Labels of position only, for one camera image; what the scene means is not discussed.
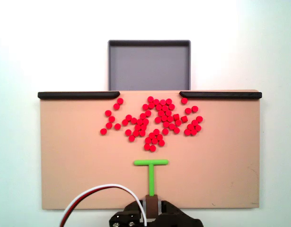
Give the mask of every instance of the red disc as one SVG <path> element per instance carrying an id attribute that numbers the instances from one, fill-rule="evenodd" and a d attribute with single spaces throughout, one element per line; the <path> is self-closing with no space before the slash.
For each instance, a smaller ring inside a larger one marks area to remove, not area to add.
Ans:
<path id="1" fill-rule="evenodd" d="M 132 116 L 129 114 L 125 118 L 126 118 L 126 120 L 130 121 L 132 119 Z"/>
<path id="2" fill-rule="evenodd" d="M 106 116 L 109 117 L 110 115 L 112 115 L 112 111 L 107 110 L 107 111 L 106 111 Z"/>
<path id="3" fill-rule="evenodd" d="M 101 129 L 100 133 L 101 133 L 101 135 L 105 135 L 107 133 L 107 130 L 106 129 Z"/>
<path id="4" fill-rule="evenodd" d="M 106 128 L 107 129 L 111 129 L 113 126 L 113 124 L 111 122 L 106 123 Z"/>
<path id="5" fill-rule="evenodd" d="M 185 129 L 185 130 L 184 130 L 184 134 L 185 134 L 186 136 L 189 136 L 189 135 L 191 134 L 191 131 L 190 131 L 189 129 Z"/>
<path id="6" fill-rule="evenodd" d="M 145 143 L 151 143 L 151 138 L 150 137 L 146 137 L 145 138 Z"/>
<path id="7" fill-rule="evenodd" d="M 175 109 L 175 105 L 174 104 L 171 104 L 168 107 L 169 107 L 170 110 L 174 110 Z"/>
<path id="8" fill-rule="evenodd" d="M 168 128 L 169 127 L 169 122 L 163 122 L 163 127 Z"/>
<path id="9" fill-rule="evenodd" d="M 161 122 L 161 117 L 156 117 L 155 118 L 155 123 L 159 124 Z"/>
<path id="10" fill-rule="evenodd" d="M 169 129 L 174 130 L 175 127 L 176 126 L 173 123 L 169 124 Z"/>
<path id="11" fill-rule="evenodd" d="M 180 129 L 179 129 L 178 127 L 175 127 L 175 128 L 174 128 L 174 133 L 175 133 L 175 134 L 178 134 L 179 132 L 180 132 Z"/>
<path id="12" fill-rule="evenodd" d="M 128 137 L 128 140 L 129 140 L 130 142 L 134 142 L 135 137 L 134 137 L 133 135 L 130 135 L 130 136 Z"/>
<path id="13" fill-rule="evenodd" d="M 186 109 L 185 109 L 185 113 L 186 113 L 186 114 L 191 114 L 191 112 L 192 112 L 192 109 L 191 109 L 191 108 L 186 108 Z"/>
<path id="14" fill-rule="evenodd" d="M 118 98 L 118 99 L 117 99 L 117 103 L 118 103 L 119 105 L 123 104 L 123 98 Z"/>
<path id="15" fill-rule="evenodd" d="M 163 135 L 167 135 L 167 134 L 168 134 L 168 129 L 163 129 L 163 130 L 162 130 L 162 134 L 163 134 Z"/>
<path id="16" fill-rule="evenodd" d="M 150 111 L 150 110 L 145 111 L 145 115 L 146 115 L 147 117 L 151 116 L 151 111 Z"/>
<path id="17" fill-rule="evenodd" d="M 144 104 L 143 106 L 142 106 L 142 109 L 143 110 L 147 110 L 149 108 L 149 105 L 147 105 L 147 104 Z"/>
<path id="18" fill-rule="evenodd" d="M 128 129 L 128 130 L 125 131 L 125 135 L 126 135 L 126 136 L 130 136 L 131 133 L 132 133 L 132 131 L 131 131 L 130 129 Z"/>
<path id="19" fill-rule="evenodd" d="M 119 129 L 121 128 L 121 124 L 119 124 L 119 123 L 115 124 L 114 128 L 115 128 L 116 130 L 119 130 Z"/>
<path id="20" fill-rule="evenodd" d="M 189 130 L 193 130 L 193 129 L 194 129 L 194 126 L 193 126 L 192 124 L 189 124 L 189 125 L 187 126 L 187 128 L 188 128 Z"/>
<path id="21" fill-rule="evenodd" d="M 176 126 L 180 126 L 180 125 L 182 124 L 182 121 L 180 121 L 180 120 L 176 120 L 176 121 L 175 121 L 175 124 L 176 124 Z"/>
<path id="22" fill-rule="evenodd" d="M 122 125 L 123 125 L 123 126 L 128 125 L 128 120 L 124 119 L 124 120 L 122 121 Z"/>
<path id="23" fill-rule="evenodd" d="M 147 101 L 148 101 L 149 103 L 153 102 L 153 101 L 154 101 L 153 96 L 149 96 L 149 97 L 147 98 Z"/>
<path id="24" fill-rule="evenodd" d="M 115 110 L 119 110 L 119 108 L 120 108 L 120 105 L 119 105 L 118 103 L 115 103 L 115 104 L 114 104 L 114 109 L 115 109 Z"/>
<path id="25" fill-rule="evenodd" d="M 197 117 L 196 117 L 196 120 L 197 120 L 198 122 L 201 122 L 201 121 L 203 121 L 203 118 L 202 118 L 201 116 L 197 116 Z"/>
<path id="26" fill-rule="evenodd" d="M 151 147 L 150 147 L 150 151 L 151 152 L 154 152 L 156 150 L 156 146 L 155 145 L 151 145 Z"/>
<path id="27" fill-rule="evenodd" d="M 180 119 L 179 114 L 174 114 L 174 120 L 176 121 L 176 120 L 179 120 L 179 119 Z"/>
<path id="28" fill-rule="evenodd" d="M 182 104 L 186 104 L 187 103 L 187 98 L 182 98 L 181 102 L 182 102 Z"/>
<path id="29" fill-rule="evenodd" d="M 148 144 L 148 143 L 144 144 L 144 149 L 145 150 L 150 150 L 150 144 Z"/>
<path id="30" fill-rule="evenodd" d="M 141 119 L 145 119 L 145 118 L 146 118 L 146 114 L 145 114 L 145 113 L 141 113 L 141 114 L 140 114 L 140 118 L 141 118 Z"/>
<path id="31" fill-rule="evenodd" d="M 108 118 L 108 121 L 109 121 L 109 122 L 114 122 L 114 121 L 115 121 L 115 117 L 114 117 L 114 116 L 110 116 L 110 117 Z"/>

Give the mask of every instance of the black plastic edge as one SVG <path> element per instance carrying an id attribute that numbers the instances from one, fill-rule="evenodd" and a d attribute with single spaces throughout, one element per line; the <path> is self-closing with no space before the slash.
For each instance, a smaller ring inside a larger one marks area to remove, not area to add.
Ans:
<path id="1" fill-rule="evenodd" d="M 184 98 L 195 99 L 260 99 L 262 92 L 180 91 Z"/>
<path id="2" fill-rule="evenodd" d="M 114 99 L 119 91 L 90 91 L 90 92 L 38 92 L 40 99 Z"/>

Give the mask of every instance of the gray tray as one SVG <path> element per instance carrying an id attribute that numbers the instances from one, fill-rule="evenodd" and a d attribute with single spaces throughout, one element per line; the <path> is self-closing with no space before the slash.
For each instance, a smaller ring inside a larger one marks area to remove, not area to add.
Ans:
<path id="1" fill-rule="evenodd" d="M 108 41 L 108 89 L 190 90 L 189 40 Z"/>

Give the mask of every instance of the red game piece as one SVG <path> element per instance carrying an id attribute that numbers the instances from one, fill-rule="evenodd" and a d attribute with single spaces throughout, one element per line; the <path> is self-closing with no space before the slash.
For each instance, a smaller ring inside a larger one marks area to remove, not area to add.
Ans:
<path id="1" fill-rule="evenodd" d="M 197 106 L 194 105 L 194 106 L 192 107 L 192 111 L 193 111 L 193 113 L 196 113 L 196 112 L 198 111 L 198 109 L 199 109 L 199 108 L 198 108 Z"/>
<path id="2" fill-rule="evenodd" d="M 182 121 L 180 121 L 180 120 L 176 120 L 176 121 L 175 121 L 175 124 L 176 124 L 176 126 L 180 126 L 180 125 L 182 124 Z"/>
<path id="3" fill-rule="evenodd" d="M 156 150 L 156 146 L 155 145 L 151 145 L 151 147 L 150 147 L 150 151 L 151 152 L 154 152 Z"/>
<path id="4" fill-rule="evenodd" d="M 197 120 L 198 122 L 201 122 L 201 121 L 203 121 L 203 118 L 202 118 L 201 116 L 197 116 L 197 117 L 196 117 L 196 120 Z"/>
<path id="5" fill-rule="evenodd" d="M 111 129 L 113 126 L 113 124 L 111 122 L 106 123 L 106 128 L 107 129 Z"/>
<path id="6" fill-rule="evenodd" d="M 163 134 L 163 135 L 167 135 L 167 134 L 168 134 L 168 129 L 163 129 L 163 130 L 162 130 L 162 134 Z"/>
<path id="7" fill-rule="evenodd" d="M 183 117 L 181 117 L 181 120 L 182 120 L 183 123 L 185 123 L 185 122 L 188 121 L 188 118 L 187 118 L 187 116 L 183 116 Z"/>
<path id="8" fill-rule="evenodd" d="M 185 134 L 186 136 L 189 136 L 189 135 L 191 134 L 191 131 L 190 131 L 189 129 L 185 129 L 185 130 L 184 130 L 184 134 Z"/>
<path id="9" fill-rule="evenodd" d="M 120 105 L 119 105 L 118 103 L 115 103 L 115 104 L 114 104 L 114 109 L 115 109 L 115 110 L 119 110 L 119 108 L 120 108 Z"/>
<path id="10" fill-rule="evenodd" d="M 178 127 L 175 127 L 175 128 L 174 128 L 174 133 L 175 133 L 175 134 L 178 134 L 179 132 L 180 132 L 180 129 L 179 129 Z"/>
<path id="11" fill-rule="evenodd" d="M 186 114 L 191 114 L 191 112 L 192 112 L 192 109 L 191 109 L 191 108 L 186 108 L 186 109 L 185 109 L 185 113 L 186 113 Z"/>
<path id="12" fill-rule="evenodd" d="M 118 98 L 118 99 L 117 99 L 117 103 L 118 103 L 119 105 L 123 104 L 123 98 Z"/>
<path id="13" fill-rule="evenodd" d="M 130 136 L 128 137 L 128 140 L 129 140 L 130 142 L 134 142 L 135 137 L 134 137 L 133 135 L 130 135 Z"/>
<path id="14" fill-rule="evenodd" d="M 156 117 L 155 118 L 155 123 L 159 124 L 161 122 L 161 117 Z"/>
<path id="15" fill-rule="evenodd" d="M 132 131 L 131 131 L 130 129 L 128 129 L 128 130 L 125 131 L 125 135 L 126 135 L 126 136 L 130 136 L 131 133 L 132 133 Z"/>
<path id="16" fill-rule="evenodd" d="M 182 102 L 182 104 L 186 104 L 187 103 L 187 98 L 182 98 L 181 102 Z"/>
<path id="17" fill-rule="evenodd" d="M 110 117 L 108 118 L 108 121 L 109 121 L 109 122 L 114 122 L 114 121 L 115 121 L 115 117 L 114 117 L 114 116 L 110 116 Z"/>
<path id="18" fill-rule="evenodd" d="M 149 105 L 147 105 L 147 104 L 144 104 L 143 106 L 142 106 L 142 109 L 143 110 L 147 110 L 149 108 Z"/>
<path id="19" fill-rule="evenodd" d="M 114 128 L 115 128 L 116 130 L 119 130 L 119 129 L 121 128 L 121 124 L 119 124 L 119 123 L 115 124 Z"/>
<path id="20" fill-rule="evenodd" d="M 174 130 L 175 127 L 176 126 L 173 123 L 169 124 L 169 129 Z"/>
<path id="21" fill-rule="evenodd" d="M 107 111 L 106 111 L 106 116 L 109 117 L 110 115 L 112 115 L 112 111 L 107 110 Z"/>
<path id="22" fill-rule="evenodd" d="M 100 133 L 101 133 L 101 135 L 105 135 L 107 133 L 107 130 L 106 129 L 101 129 Z"/>

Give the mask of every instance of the red token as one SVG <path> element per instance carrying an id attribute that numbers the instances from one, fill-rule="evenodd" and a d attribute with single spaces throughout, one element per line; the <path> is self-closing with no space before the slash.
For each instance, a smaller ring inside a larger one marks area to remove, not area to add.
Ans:
<path id="1" fill-rule="evenodd" d="M 133 135 L 130 135 L 130 136 L 128 137 L 128 140 L 129 140 L 130 142 L 134 142 L 135 137 L 134 137 Z"/>
<path id="2" fill-rule="evenodd" d="M 113 124 L 111 122 L 106 123 L 106 128 L 107 129 L 111 129 L 113 126 Z"/>
<path id="3" fill-rule="evenodd" d="M 109 117 L 110 115 L 112 115 L 112 111 L 107 110 L 107 111 L 106 111 L 106 116 Z"/>
<path id="4" fill-rule="evenodd" d="M 114 117 L 114 116 L 110 116 L 110 117 L 108 118 L 108 121 L 109 121 L 109 122 L 114 122 L 114 121 L 115 121 L 115 117 Z"/>
<path id="5" fill-rule="evenodd" d="M 195 126 L 195 129 L 196 129 L 197 131 L 200 131 L 200 130 L 201 130 L 201 126 L 200 126 L 200 125 L 196 125 L 196 126 Z"/>
<path id="6" fill-rule="evenodd" d="M 150 151 L 151 152 L 154 152 L 156 150 L 156 146 L 155 145 L 151 145 L 151 147 L 150 147 Z"/>
<path id="7" fill-rule="evenodd" d="M 174 114 L 174 120 L 176 121 L 176 120 L 179 120 L 179 119 L 180 119 L 179 114 Z"/>
<path id="8" fill-rule="evenodd" d="M 179 129 L 178 127 L 175 127 L 175 128 L 174 128 L 174 133 L 175 133 L 175 134 L 178 134 L 179 132 L 180 132 L 180 129 Z"/>
<path id="9" fill-rule="evenodd" d="M 160 104 L 161 104 L 161 105 L 165 105 L 165 104 L 166 104 L 166 101 L 165 101 L 164 99 L 161 99 L 161 100 L 160 100 Z"/>
<path id="10" fill-rule="evenodd" d="M 175 124 L 176 124 L 176 126 L 180 126 L 180 125 L 182 124 L 182 121 L 180 121 L 180 120 L 176 120 L 176 121 L 175 121 Z"/>
<path id="11" fill-rule="evenodd" d="M 115 128 L 116 130 L 119 130 L 119 129 L 121 128 L 121 124 L 119 124 L 119 123 L 115 124 L 114 128 Z"/>
<path id="12" fill-rule="evenodd" d="M 147 110 L 149 108 L 149 105 L 147 105 L 147 104 L 144 104 L 143 106 L 142 106 L 142 109 L 143 110 Z"/>
<path id="13" fill-rule="evenodd" d="M 182 102 L 182 104 L 186 104 L 187 103 L 187 98 L 182 98 L 181 102 Z"/>
<path id="14" fill-rule="evenodd" d="M 144 145 L 144 149 L 145 149 L 145 150 L 150 150 L 150 144 L 146 143 L 146 144 Z"/>
<path id="15" fill-rule="evenodd" d="M 188 118 L 187 118 L 187 116 L 183 116 L 183 117 L 181 117 L 181 120 L 182 120 L 183 123 L 185 123 L 185 122 L 188 121 Z"/>
<path id="16" fill-rule="evenodd" d="M 159 134 L 158 136 L 157 136 L 157 140 L 162 140 L 163 139 L 163 136 L 161 135 L 161 134 Z"/>
<path id="17" fill-rule="evenodd" d="M 193 113 L 196 113 L 196 112 L 198 111 L 198 109 L 199 109 L 199 108 L 198 108 L 197 106 L 194 105 L 194 106 L 192 107 L 192 111 L 193 111 Z"/>
<path id="18" fill-rule="evenodd" d="M 168 129 L 163 129 L 163 130 L 162 130 L 162 134 L 163 134 L 163 135 L 167 135 L 167 134 L 168 134 Z"/>
<path id="19" fill-rule="evenodd" d="M 169 107 L 170 110 L 174 110 L 175 109 L 175 105 L 174 104 L 171 104 L 168 107 Z"/>
<path id="20" fill-rule="evenodd" d="M 161 117 L 156 117 L 155 118 L 155 123 L 159 124 L 161 122 Z"/>
<path id="21" fill-rule="evenodd" d="M 162 146 L 164 146 L 164 145 L 165 145 L 164 140 L 160 140 L 160 141 L 159 141 L 159 146 L 162 147 Z"/>
<path id="22" fill-rule="evenodd" d="M 201 121 L 203 121 L 203 118 L 202 118 L 201 116 L 197 116 L 197 117 L 196 117 L 196 120 L 197 120 L 198 122 L 201 122 Z"/>
<path id="23" fill-rule="evenodd" d="M 146 137 L 145 138 L 145 143 L 151 143 L 151 138 L 150 137 Z"/>
<path id="24" fill-rule="evenodd" d="M 169 129 L 174 130 L 175 127 L 176 126 L 173 123 L 169 124 Z"/>
<path id="25" fill-rule="evenodd" d="M 123 104 L 123 98 L 118 98 L 118 99 L 117 99 L 117 103 L 118 103 L 119 105 Z"/>
<path id="26" fill-rule="evenodd" d="M 101 135 L 105 135 L 107 133 L 107 130 L 106 129 L 101 129 L 100 133 L 101 133 Z"/>
<path id="27" fill-rule="evenodd" d="M 190 114 L 191 112 L 192 112 L 192 109 L 191 109 L 191 108 L 186 108 L 186 109 L 185 109 L 185 113 L 186 113 L 186 114 Z"/>
<path id="28" fill-rule="evenodd" d="M 130 129 L 128 129 L 128 130 L 125 131 L 125 135 L 126 135 L 126 136 L 130 136 L 131 133 L 132 133 L 132 131 L 131 131 Z"/>
<path id="29" fill-rule="evenodd" d="M 197 120 L 192 120 L 192 124 L 193 124 L 193 126 L 196 126 L 198 124 L 198 121 Z"/>
<path id="30" fill-rule="evenodd" d="M 163 127 L 168 128 L 169 127 L 169 122 L 163 122 Z"/>
<path id="31" fill-rule="evenodd" d="M 124 120 L 122 121 L 122 125 L 123 125 L 123 126 L 128 125 L 128 120 L 124 119 Z"/>
<path id="32" fill-rule="evenodd" d="M 150 110 L 145 111 L 145 115 L 146 115 L 147 117 L 151 116 L 151 111 L 150 111 Z"/>
<path id="33" fill-rule="evenodd" d="M 189 129 L 185 129 L 185 130 L 184 130 L 184 134 L 185 134 L 186 136 L 189 136 L 189 135 L 191 134 L 191 131 L 190 131 Z"/>
<path id="34" fill-rule="evenodd" d="M 119 110 L 119 108 L 120 108 L 120 105 L 119 105 L 118 103 L 115 103 L 115 104 L 114 104 L 114 109 L 115 109 L 115 110 Z"/>
<path id="35" fill-rule="evenodd" d="M 193 130 L 193 129 L 194 129 L 194 126 L 193 126 L 192 124 L 189 124 L 189 125 L 187 126 L 187 128 L 188 128 L 189 130 Z"/>
<path id="36" fill-rule="evenodd" d="M 140 114 L 140 118 L 141 118 L 141 119 L 145 119 L 145 118 L 146 118 L 146 114 L 145 114 L 145 113 L 141 113 L 141 114 Z"/>
<path id="37" fill-rule="evenodd" d="M 154 101 L 153 96 L 149 96 L 149 97 L 147 98 L 147 101 L 148 101 L 149 103 L 152 103 L 152 102 Z"/>

